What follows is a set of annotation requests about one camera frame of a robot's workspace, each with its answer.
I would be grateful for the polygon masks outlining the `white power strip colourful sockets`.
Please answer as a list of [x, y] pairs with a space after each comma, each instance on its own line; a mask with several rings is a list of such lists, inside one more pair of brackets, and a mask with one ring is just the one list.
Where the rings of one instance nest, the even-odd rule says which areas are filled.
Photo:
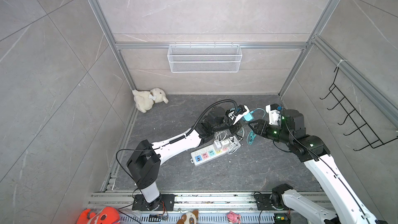
[[207, 162], [213, 161], [223, 155], [227, 154], [225, 151], [215, 151], [214, 143], [191, 153], [191, 163], [196, 167]]

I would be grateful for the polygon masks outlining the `white charger with cable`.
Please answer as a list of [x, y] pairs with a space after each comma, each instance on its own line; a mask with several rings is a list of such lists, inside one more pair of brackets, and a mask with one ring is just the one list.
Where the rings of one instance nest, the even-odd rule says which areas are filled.
[[222, 141], [227, 139], [227, 131], [220, 131], [215, 133], [214, 137], [214, 147], [215, 151], [220, 151], [222, 149]]
[[225, 151], [228, 155], [234, 154], [241, 148], [241, 144], [239, 141], [236, 140], [225, 140], [222, 141], [222, 151]]

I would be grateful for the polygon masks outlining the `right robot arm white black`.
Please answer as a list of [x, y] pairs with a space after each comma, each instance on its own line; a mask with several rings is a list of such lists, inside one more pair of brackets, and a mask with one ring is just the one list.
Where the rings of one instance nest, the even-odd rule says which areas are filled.
[[334, 209], [327, 210], [301, 196], [287, 184], [273, 189], [273, 207], [291, 208], [312, 224], [383, 223], [350, 187], [322, 139], [306, 133], [303, 114], [297, 110], [286, 110], [277, 104], [267, 106], [267, 113], [268, 120], [252, 120], [248, 123], [249, 127], [258, 136], [285, 144], [288, 151], [310, 170]]

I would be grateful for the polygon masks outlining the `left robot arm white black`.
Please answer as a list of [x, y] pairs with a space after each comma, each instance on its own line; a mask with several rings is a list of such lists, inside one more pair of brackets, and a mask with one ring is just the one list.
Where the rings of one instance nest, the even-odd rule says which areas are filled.
[[228, 130], [232, 135], [237, 134], [242, 128], [241, 122], [249, 114], [248, 106], [238, 105], [234, 100], [215, 102], [186, 132], [160, 142], [141, 141], [135, 149], [130, 149], [131, 156], [126, 165], [120, 167], [134, 181], [147, 204], [159, 204], [162, 196], [156, 180], [160, 166], [186, 150], [211, 141], [217, 132]]

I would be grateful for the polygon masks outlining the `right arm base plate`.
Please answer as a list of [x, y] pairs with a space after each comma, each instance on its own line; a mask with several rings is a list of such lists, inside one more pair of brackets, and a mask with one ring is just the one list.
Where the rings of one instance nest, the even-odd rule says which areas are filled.
[[282, 201], [282, 197], [278, 194], [263, 194], [260, 192], [254, 192], [253, 197], [258, 210], [275, 210], [275, 211], [293, 211], [292, 208], [288, 208]]

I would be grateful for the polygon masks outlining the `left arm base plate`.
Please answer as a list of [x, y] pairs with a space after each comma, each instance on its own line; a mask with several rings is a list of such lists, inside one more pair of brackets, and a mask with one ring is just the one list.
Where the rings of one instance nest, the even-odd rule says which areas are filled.
[[136, 195], [132, 205], [134, 211], [172, 211], [175, 204], [174, 194], [160, 194], [153, 202], [148, 203], [143, 195]]

